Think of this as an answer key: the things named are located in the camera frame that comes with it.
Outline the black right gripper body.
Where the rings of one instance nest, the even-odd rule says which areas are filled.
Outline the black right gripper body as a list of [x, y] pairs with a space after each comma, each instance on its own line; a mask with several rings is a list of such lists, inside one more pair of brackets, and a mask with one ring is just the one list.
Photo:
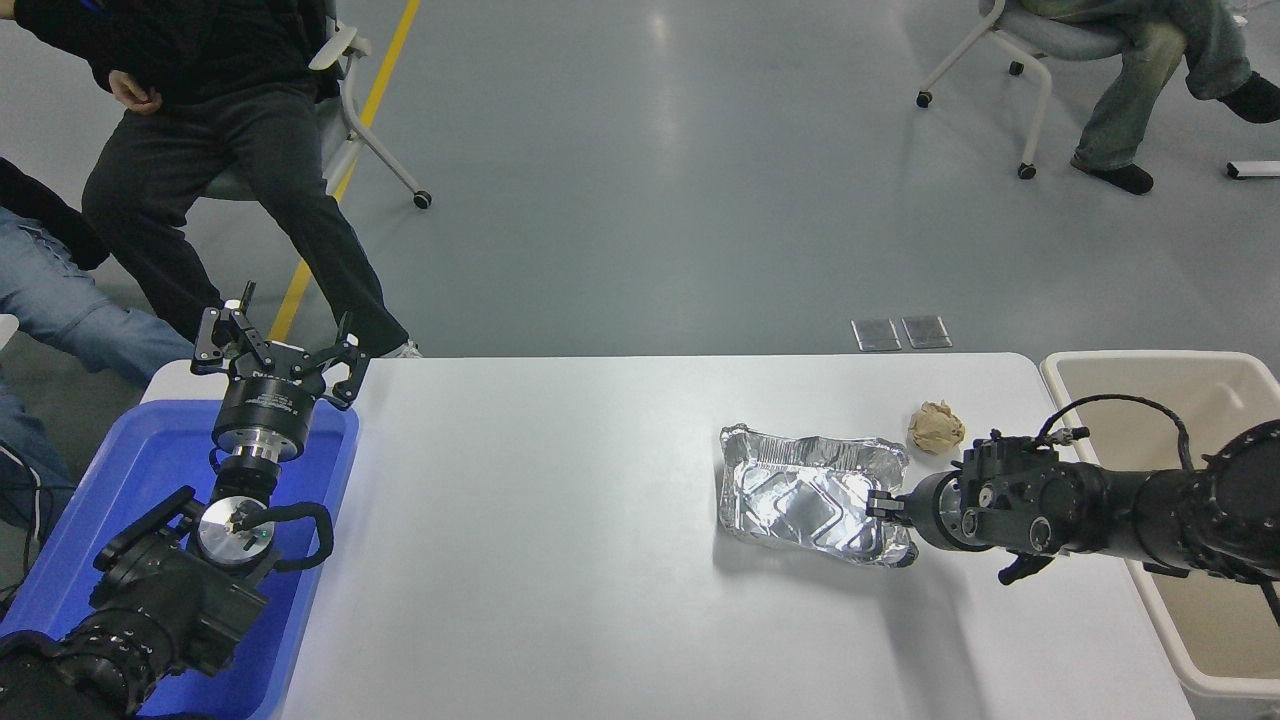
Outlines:
[[966, 542], [957, 529], [963, 514], [959, 477], [959, 470], [925, 477], [900, 497], [904, 505], [901, 514], [904, 523], [929, 546], [966, 552]]

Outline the person's hand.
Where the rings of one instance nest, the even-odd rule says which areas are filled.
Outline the person's hand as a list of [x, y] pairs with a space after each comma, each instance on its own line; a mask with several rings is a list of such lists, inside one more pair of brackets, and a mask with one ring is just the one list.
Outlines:
[[157, 88], [146, 88], [131, 73], [110, 70], [108, 87], [113, 97], [127, 110], [140, 115], [151, 115], [163, 106], [163, 96]]

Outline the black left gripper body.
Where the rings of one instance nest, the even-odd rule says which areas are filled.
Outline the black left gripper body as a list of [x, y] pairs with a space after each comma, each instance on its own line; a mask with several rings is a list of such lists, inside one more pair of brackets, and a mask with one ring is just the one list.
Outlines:
[[324, 378], [310, 372], [300, 379], [280, 378], [262, 370], [229, 369], [228, 387], [214, 423], [218, 447], [252, 442], [278, 447], [303, 447], [308, 438], [316, 401], [324, 396]]

